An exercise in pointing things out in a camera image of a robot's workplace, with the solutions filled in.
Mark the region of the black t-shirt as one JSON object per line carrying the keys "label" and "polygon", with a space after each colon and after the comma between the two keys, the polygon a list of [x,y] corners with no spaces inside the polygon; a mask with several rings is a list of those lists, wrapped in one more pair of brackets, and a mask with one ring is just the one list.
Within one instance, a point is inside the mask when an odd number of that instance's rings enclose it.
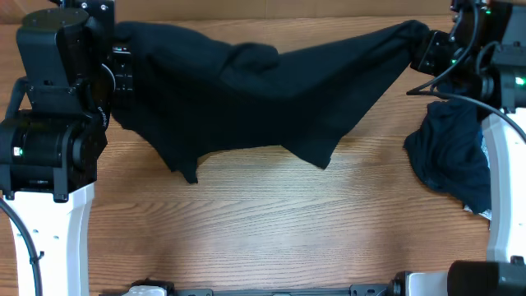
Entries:
{"label": "black t-shirt", "polygon": [[198,159],[220,150],[282,146],[325,168],[427,32],[405,21],[280,53],[175,25],[122,22],[115,37],[131,52],[133,94],[113,102],[113,117],[189,183],[197,180]]}

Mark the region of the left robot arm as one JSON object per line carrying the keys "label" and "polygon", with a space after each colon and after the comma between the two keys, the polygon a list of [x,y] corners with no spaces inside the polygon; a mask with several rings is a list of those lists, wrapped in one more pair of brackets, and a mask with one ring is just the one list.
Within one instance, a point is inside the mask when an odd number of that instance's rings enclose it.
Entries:
{"label": "left robot arm", "polygon": [[16,32],[25,68],[1,124],[1,208],[21,295],[87,295],[87,233],[110,102],[131,91],[112,1],[56,1]]}

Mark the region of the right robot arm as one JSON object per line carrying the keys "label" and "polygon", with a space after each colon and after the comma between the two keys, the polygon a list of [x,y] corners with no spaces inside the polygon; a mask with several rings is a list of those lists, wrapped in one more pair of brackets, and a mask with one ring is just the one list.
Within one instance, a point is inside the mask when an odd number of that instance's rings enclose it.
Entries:
{"label": "right robot arm", "polygon": [[438,91],[450,78],[462,100],[488,111],[482,120],[491,172],[490,238],[485,261],[455,261],[447,271],[402,271],[378,295],[523,295],[525,293],[525,5],[453,1],[450,33],[433,30],[411,67],[431,81],[408,91]]}

